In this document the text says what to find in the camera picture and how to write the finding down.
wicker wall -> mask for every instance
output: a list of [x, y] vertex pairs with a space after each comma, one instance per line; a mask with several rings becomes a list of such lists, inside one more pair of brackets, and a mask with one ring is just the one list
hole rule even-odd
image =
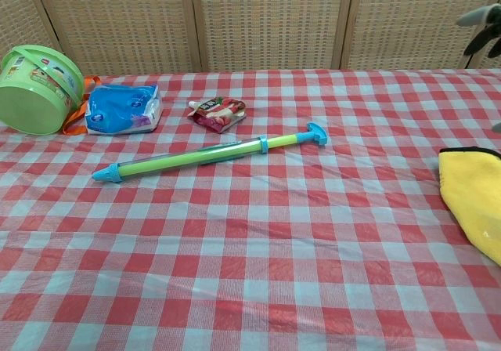
[[205, 70], [330, 67], [341, 0], [194, 2]]
[[86, 74], [200, 70], [191, 0], [43, 2], [64, 51]]
[[47, 45], [85, 74], [464, 67], [475, 31], [454, 21], [495, 1], [0, 0], [0, 57]]
[[59, 48], [40, 0], [0, 0], [0, 59], [21, 44]]
[[471, 38], [456, 18], [488, 0], [359, 0], [350, 9], [343, 66], [350, 69], [454, 68]]

bucket label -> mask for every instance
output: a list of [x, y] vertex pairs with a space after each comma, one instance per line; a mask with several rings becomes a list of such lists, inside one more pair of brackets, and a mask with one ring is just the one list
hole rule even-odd
[[24, 61], [24, 56], [19, 56], [16, 62], [13, 64], [13, 67], [20, 67]]
[[42, 57], [40, 61], [47, 67], [50, 67], [53, 72], [56, 73], [56, 75], [58, 75], [73, 89], [75, 93], [78, 93], [77, 82], [75, 81], [75, 78], [73, 78], [73, 76], [67, 72], [65, 66], [61, 62], [53, 58], [49, 59], [47, 57]]
[[66, 108], [68, 110], [70, 109], [70, 97], [60, 88], [57, 82], [50, 78], [42, 69], [37, 68], [33, 70], [30, 74], [30, 78], [54, 92], [57, 97], [64, 102]]
[[24, 56], [19, 56], [16, 62], [10, 67], [9, 71], [7, 72], [7, 75], [5, 76], [5, 79], [12, 78], [14, 73], [16, 73], [17, 68], [21, 66], [23, 61], [24, 61]]

water gun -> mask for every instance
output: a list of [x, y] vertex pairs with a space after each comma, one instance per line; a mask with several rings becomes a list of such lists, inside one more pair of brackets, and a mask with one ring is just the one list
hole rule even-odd
[[159, 172], [165, 169], [182, 168], [189, 165], [206, 165], [218, 161], [237, 159], [238, 157], [254, 153], [267, 154], [269, 149], [294, 145], [295, 143], [313, 141], [320, 146], [327, 143], [327, 133], [321, 126], [309, 122], [307, 127], [307, 132], [290, 134], [288, 136], [277, 136], [269, 139], [266, 136], [260, 136], [244, 141], [203, 147], [181, 154], [165, 154], [147, 159], [127, 161], [125, 163], [113, 163], [104, 169], [94, 172], [92, 178], [98, 181], [119, 183], [132, 176]]

blue handle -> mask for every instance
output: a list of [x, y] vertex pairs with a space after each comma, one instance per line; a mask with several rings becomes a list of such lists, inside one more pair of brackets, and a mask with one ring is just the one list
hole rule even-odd
[[327, 133], [320, 125], [317, 125], [314, 122], [309, 122], [306, 126], [308, 127], [309, 132], [297, 133], [297, 143], [315, 141], [320, 146], [327, 143]]

toy water gun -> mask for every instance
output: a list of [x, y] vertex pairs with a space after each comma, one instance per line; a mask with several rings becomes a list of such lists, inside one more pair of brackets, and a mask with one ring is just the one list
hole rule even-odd
[[[492, 39], [501, 37], [501, 5], [492, 4], [482, 6], [463, 14], [457, 21], [458, 26], [474, 26], [486, 24], [487, 26], [473, 38], [464, 50], [464, 55], [469, 56], [480, 51]], [[488, 52], [487, 57], [493, 59], [501, 55], [501, 39], [498, 40]]]
[[307, 127], [307, 132], [290, 134], [288, 136], [278, 136], [269, 139], [265, 136], [260, 136], [244, 141], [204, 147], [181, 154], [165, 154], [125, 163], [114, 163], [94, 172], [92, 178], [99, 181], [119, 183], [132, 176], [159, 172], [165, 169], [182, 168], [188, 165], [206, 165], [218, 161], [236, 159], [253, 153], [267, 154], [269, 149], [293, 145], [295, 143], [313, 141], [320, 146], [327, 143], [327, 133], [321, 126], [309, 122]]

